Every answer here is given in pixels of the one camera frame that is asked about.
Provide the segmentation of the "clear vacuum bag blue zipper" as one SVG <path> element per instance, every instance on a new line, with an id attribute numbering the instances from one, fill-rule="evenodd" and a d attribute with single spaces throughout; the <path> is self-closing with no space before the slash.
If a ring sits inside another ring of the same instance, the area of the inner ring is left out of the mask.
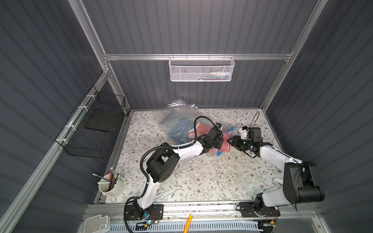
<path id="1" fill-rule="evenodd" d="M 170 126 L 161 126 L 160 122 L 171 111 L 178 112 L 176 122 Z M 167 104 L 167 108 L 164 109 L 162 112 L 159 127 L 162 132 L 165 133 L 172 140 L 174 144 L 186 144 L 191 141 L 191 139 L 188 138 L 188 131 L 194 128 L 194 121 L 198 116 L 205 116 L 206 118 L 202 117 L 198 119 L 197 123 L 204 123 L 206 125 L 212 126 L 213 124 L 211 123 L 211 121 L 213 121 L 215 124 L 221 123 L 222 127 L 224 128 L 232 127 L 218 120 L 216 116 L 198 109 L 198 106 L 196 104 L 187 104 L 182 99 L 177 99 Z"/>

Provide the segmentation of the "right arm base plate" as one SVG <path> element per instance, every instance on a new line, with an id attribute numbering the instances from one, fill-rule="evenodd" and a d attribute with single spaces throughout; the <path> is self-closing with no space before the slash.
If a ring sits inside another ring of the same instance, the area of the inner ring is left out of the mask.
<path id="1" fill-rule="evenodd" d="M 236 210 L 242 217 L 274 217 L 281 216 L 277 207 L 266 207 L 256 202 L 239 202 Z"/>

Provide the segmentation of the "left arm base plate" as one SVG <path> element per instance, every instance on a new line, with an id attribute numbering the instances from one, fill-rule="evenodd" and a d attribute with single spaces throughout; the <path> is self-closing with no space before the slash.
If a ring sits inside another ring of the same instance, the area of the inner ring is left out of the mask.
<path id="1" fill-rule="evenodd" d="M 149 208 L 142 209 L 138 204 L 130 204 L 124 210 L 126 220 L 162 220 L 164 205 L 153 204 Z"/>

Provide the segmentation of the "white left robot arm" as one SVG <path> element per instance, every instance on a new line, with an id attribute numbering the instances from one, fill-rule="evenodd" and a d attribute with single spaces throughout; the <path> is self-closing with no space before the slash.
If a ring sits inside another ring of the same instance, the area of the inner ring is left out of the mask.
<path id="1" fill-rule="evenodd" d="M 222 125 L 218 123 L 207 134 L 188 144 L 177 147 L 163 143 L 147 151 L 140 160 L 140 170 L 146 177 L 146 184 L 135 204 L 142 210 L 149 208 L 159 185 L 171 176 L 179 161 L 207 153 L 213 148 L 221 149 L 221 128 Z"/>

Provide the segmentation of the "red white striped tank top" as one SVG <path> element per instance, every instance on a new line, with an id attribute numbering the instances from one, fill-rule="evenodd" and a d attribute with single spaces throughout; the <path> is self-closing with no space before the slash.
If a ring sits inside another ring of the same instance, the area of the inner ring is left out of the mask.
<path id="1" fill-rule="evenodd" d="M 197 123 L 196 134 L 195 129 L 192 128 L 188 131 L 188 138 L 191 140 L 197 139 L 205 147 L 204 153 L 207 153 L 207 149 L 209 149 L 210 152 L 219 154 L 230 152 L 228 139 L 232 136 L 233 130 L 234 127 L 220 128 L 219 124 L 212 127 L 204 123 Z"/>

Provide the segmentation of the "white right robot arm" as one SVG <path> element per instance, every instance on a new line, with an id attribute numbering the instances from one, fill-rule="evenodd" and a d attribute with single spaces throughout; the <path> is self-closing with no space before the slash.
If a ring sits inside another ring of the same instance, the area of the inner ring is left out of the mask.
<path id="1" fill-rule="evenodd" d="M 263 141 L 258 127 L 242 127 L 238 136 L 227 142 L 238 151 L 248 155 L 251 151 L 278 168 L 283 176 L 276 178 L 280 188 L 267 193 L 257 194 L 254 206 L 257 211 L 265 207 L 296 205 L 299 203 L 322 202 L 325 193 L 320 181 L 317 166 L 313 162 L 296 159 L 278 149 L 273 144 Z"/>

